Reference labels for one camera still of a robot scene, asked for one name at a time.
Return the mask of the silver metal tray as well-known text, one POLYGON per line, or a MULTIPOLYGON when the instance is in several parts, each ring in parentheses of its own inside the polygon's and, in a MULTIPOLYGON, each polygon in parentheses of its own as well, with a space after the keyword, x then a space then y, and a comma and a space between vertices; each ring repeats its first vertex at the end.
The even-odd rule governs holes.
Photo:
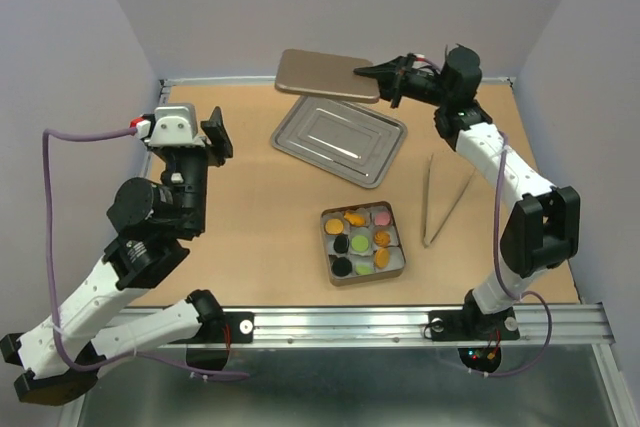
POLYGON ((271 145, 365 189, 377 188, 408 134, 406 125, 363 105, 301 96, 271 145))

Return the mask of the square tin lid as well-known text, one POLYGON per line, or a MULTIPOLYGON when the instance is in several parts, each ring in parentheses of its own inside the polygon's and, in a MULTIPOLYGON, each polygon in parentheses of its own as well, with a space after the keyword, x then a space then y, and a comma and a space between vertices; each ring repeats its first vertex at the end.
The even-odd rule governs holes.
POLYGON ((377 82, 354 73, 356 68, 372 65, 358 57, 287 49, 274 86, 283 93, 374 104, 380 99, 377 82))

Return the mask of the orange waffle cookie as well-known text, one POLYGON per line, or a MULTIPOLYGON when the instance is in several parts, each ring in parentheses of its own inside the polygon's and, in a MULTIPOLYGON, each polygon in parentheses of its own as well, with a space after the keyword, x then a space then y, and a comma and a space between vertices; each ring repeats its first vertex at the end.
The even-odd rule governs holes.
POLYGON ((324 224, 324 230, 329 235, 340 235, 344 232, 344 223, 339 218, 329 218, 324 224))

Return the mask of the pink round cookie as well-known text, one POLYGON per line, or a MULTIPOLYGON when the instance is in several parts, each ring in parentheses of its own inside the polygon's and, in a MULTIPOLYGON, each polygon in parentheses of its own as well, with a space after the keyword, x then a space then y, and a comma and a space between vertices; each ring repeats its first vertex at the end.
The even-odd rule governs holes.
POLYGON ((391 223, 391 214, 388 211, 380 211, 374 217, 376 226, 387 226, 391 223))

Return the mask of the orange fish cookie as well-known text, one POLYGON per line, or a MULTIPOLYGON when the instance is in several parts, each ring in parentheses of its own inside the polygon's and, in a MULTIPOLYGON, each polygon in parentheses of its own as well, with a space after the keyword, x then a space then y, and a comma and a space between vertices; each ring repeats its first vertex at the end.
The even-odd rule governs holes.
POLYGON ((351 212, 351 211, 347 211, 343 214, 344 219, 351 225, 354 227, 362 227, 362 226, 366 226, 367 225, 367 220, 366 218, 358 213, 358 212, 351 212))

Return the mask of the black sandwich cookie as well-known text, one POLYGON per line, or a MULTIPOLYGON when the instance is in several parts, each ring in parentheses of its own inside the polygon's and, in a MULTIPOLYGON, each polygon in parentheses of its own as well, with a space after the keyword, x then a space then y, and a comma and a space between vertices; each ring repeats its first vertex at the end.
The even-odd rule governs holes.
POLYGON ((333 241, 333 249, 337 254, 346 254, 349 251, 349 237, 345 234, 339 234, 333 241))

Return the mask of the brown flower cookie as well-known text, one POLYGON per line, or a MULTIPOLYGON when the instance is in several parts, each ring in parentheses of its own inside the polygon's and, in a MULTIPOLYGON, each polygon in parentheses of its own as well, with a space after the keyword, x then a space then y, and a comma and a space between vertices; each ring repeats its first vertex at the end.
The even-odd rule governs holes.
POLYGON ((379 247, 387 247, 391 244, 391 235, 387 230, 379 230, 374 233, 374 243, 379 247))

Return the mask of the green round cookie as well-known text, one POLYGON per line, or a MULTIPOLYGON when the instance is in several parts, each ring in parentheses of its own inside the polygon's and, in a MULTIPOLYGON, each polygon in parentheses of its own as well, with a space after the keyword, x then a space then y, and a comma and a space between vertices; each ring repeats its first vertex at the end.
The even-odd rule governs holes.
POLYGON ((351 239, 351 248, 354 252, 365 253, 369 249, 369 240, 364 235, 356 235, 351 239))
POLYGON ((354 271, 358 276, 367 276, 367 275, 372 275, 375 270, 371 265, 368 264, 356 264, 354 267, 354 271))

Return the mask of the black round cookie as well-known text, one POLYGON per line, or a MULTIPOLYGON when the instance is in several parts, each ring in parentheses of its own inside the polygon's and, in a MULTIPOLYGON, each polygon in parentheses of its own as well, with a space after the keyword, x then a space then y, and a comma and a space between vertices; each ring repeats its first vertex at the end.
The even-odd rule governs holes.
POLYGON ((331 272, 337 278, 344 278, 351 275, 353 269, 352 262, 346 257, 336 257, 331 264, 331 272))

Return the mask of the metal tongs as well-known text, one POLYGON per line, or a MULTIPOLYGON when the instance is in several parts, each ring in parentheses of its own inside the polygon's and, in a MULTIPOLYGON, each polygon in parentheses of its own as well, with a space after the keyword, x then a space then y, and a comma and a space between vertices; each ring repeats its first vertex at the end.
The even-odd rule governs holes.
POLYGON ((475 168, 452 151, 431 155, 423 182, 422 243, 430 247, 471 183, 475 168))

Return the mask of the orange round cookie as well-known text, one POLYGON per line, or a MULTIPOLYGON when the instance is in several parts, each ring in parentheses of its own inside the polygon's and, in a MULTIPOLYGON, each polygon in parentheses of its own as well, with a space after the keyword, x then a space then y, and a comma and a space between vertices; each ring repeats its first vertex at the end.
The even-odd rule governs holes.
POLYGON ((388 248, 386 247, 379 248, 374 253, 375 266, 380 270, 385 269, 389 265, 390 257, 391 255, 388 248))

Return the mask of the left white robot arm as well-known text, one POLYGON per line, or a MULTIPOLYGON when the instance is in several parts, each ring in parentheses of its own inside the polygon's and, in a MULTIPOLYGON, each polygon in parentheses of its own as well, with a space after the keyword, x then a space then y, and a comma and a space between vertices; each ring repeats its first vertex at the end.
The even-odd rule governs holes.
POLYGON ((188 242, 206 228, 208 173, 233 155, 223 114, 199 120, 190 104, 157 107, 114 138, 133 137, 162 160, 159 181, 133 177, 117 190, 107 216, 115 238, 86 279, 50 316, 25 333, 2 338, 4 360, 22 370, 14 389, 23 403, 61 406, 91 390, 130 358, 153 359, 162 345, 190 338, 231 340, 215 296, 196 290, 137 321, 113 326, 132 301, 158 287, 188 256, 188 242))

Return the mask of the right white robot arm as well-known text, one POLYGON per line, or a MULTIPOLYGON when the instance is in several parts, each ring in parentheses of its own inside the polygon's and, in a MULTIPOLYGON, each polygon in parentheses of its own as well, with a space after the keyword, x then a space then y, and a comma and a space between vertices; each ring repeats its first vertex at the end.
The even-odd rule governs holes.
POLYGON ((438 135, 494 187, 494 207, 509 211, 505 224, 493 221, 493 272, 466 294, 460 310, 439 315, 442 329, 431 335, 483 339, 504 327, 536 278, 577 253, 580 196, 542 177, 509 146, 476 98, 483 73, 472 49, 456 46, 440 68, 409 53, 354 73, 375 80, 393 108, 403 98, 434 106, 438 135))

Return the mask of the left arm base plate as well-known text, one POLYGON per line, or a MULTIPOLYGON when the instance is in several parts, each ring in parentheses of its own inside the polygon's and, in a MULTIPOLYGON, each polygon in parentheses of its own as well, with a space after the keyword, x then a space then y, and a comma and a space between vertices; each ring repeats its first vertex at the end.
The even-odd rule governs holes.
POLYGON ((255 315, 251 311, 226 311, 214 320, 207 341, 210 343, 251 344, 254 337, 255 315))

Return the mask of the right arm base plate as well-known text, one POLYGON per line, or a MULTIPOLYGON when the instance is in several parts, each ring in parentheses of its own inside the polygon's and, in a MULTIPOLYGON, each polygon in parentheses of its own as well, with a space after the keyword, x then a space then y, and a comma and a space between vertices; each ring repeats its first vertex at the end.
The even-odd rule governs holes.
POLYGON ((515 341, 520 332, 513 309, 484 315, 462 309, 435 310, 428 313, 427 336, 435 342, 515 341))

